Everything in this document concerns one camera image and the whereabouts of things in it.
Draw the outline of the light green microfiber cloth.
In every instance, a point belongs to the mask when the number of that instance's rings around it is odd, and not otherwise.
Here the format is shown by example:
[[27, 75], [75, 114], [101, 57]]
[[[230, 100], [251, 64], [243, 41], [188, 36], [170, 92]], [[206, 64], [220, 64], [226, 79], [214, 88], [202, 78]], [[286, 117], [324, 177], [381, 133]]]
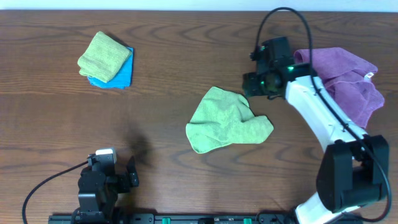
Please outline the light green microfiber cloth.
[[267, 116], [255, 116], [238, 93], [211, 87], [186, 125], [192, 149], [204, 154], [231, 144], [260, 144], [273, 132]]

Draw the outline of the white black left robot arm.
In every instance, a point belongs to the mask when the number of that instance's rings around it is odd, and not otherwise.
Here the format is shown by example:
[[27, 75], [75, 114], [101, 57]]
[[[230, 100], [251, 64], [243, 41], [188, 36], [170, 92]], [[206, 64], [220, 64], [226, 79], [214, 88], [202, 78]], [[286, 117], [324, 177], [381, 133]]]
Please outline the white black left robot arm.
[[120, 174], [115, 171], [116, 154], [109, 150], [89, 155], [87, 162], [78, 180], [80, 206], [70, 223], [129, 223], [129, 216], [116, 207], [116, 202], [119, 194], [139, 186], [135, 158], [130, 157]]

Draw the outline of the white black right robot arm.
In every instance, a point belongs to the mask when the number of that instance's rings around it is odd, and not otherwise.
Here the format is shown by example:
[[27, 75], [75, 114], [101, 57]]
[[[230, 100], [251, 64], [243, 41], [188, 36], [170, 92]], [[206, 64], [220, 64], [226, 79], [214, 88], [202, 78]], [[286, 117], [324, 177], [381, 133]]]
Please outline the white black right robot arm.
[[348, 118], [307, 63], [260, 67], [243, 76], [246, 96], [283, 97], [317, 137], [323, 159], [317, 191], [282, 223], [376, 223], [391, 211], [389, 145]]

